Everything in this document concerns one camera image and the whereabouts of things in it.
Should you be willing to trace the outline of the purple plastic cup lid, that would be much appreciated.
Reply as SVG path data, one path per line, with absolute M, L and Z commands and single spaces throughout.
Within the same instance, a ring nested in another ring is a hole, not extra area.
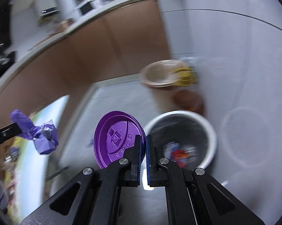
M 141 157 L 145 156 L 145 132 L 141 124 L 130 114 L 110 111 L 96 126 L 93 137 L 95 159 L 101 169 L 123 158 L 126 149 L 134 146 L 135 136 L 141 137 Z

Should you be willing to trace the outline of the red snack wrapper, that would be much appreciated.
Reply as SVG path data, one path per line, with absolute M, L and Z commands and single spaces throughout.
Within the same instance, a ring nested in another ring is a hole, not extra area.
M 163 147 L 164 157 L 174 161 L 181 168 L 187 168 L 196 161 L 198 153 L 195 147 L 182 146 L 176 142 L 169 142 Z

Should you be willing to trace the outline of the purple wrapper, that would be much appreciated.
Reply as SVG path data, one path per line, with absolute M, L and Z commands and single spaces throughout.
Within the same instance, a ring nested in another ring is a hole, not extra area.
M 49 155 L 57 149 L 58 131 L 52 120 L 36 126 L 28 116 L 17 109 L 10 114 L 10 119 L 21 130 L 18 137 L 33 141 L 40 155 Z

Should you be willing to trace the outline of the grey trash bin white rim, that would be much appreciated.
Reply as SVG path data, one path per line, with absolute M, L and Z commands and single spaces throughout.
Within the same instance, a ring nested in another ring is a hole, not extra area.
M 163 113 L 153 118 L 144 131 L 152 136 L 153 144 L 162 156 L 163 147 L 169 142 L 195 147 L 198 156 L 187 167 L 189 170 L 207 168 L 217 150 L 217 137 L 213 126 L 206 118 L 194 112 L 177 110 Z

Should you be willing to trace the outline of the kitchen counter with brown cabinets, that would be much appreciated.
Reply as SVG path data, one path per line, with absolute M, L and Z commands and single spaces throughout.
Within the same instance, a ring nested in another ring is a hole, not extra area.
M 26 53 L 0 78 L 0 128 L 69 97 L 57 127 L 70 124 L 89 87 L 132 75 L 170 52 L 157 0 L 115 0 Z

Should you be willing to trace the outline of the beige lined waste basket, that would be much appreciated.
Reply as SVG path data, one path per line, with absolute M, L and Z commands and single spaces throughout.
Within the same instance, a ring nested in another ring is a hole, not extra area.
M 187 110 L 204 115 L 204 100 L 197 92 L 197 73 L 187 60 L 161 60 L 144 67 L 141 83 L 161 113 Z

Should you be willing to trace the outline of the white microwave oven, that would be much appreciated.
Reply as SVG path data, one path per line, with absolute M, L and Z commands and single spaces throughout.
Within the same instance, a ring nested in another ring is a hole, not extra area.
M 76 6 L 76 9 L 78 10 L 78 12 L 80 13 L 81 16 L 89 13 L 92 10 L 95 10 L 96 7 L 93 6 L 93 4 L 89 1 L 83 1 L 81 2 L 79 5 Z

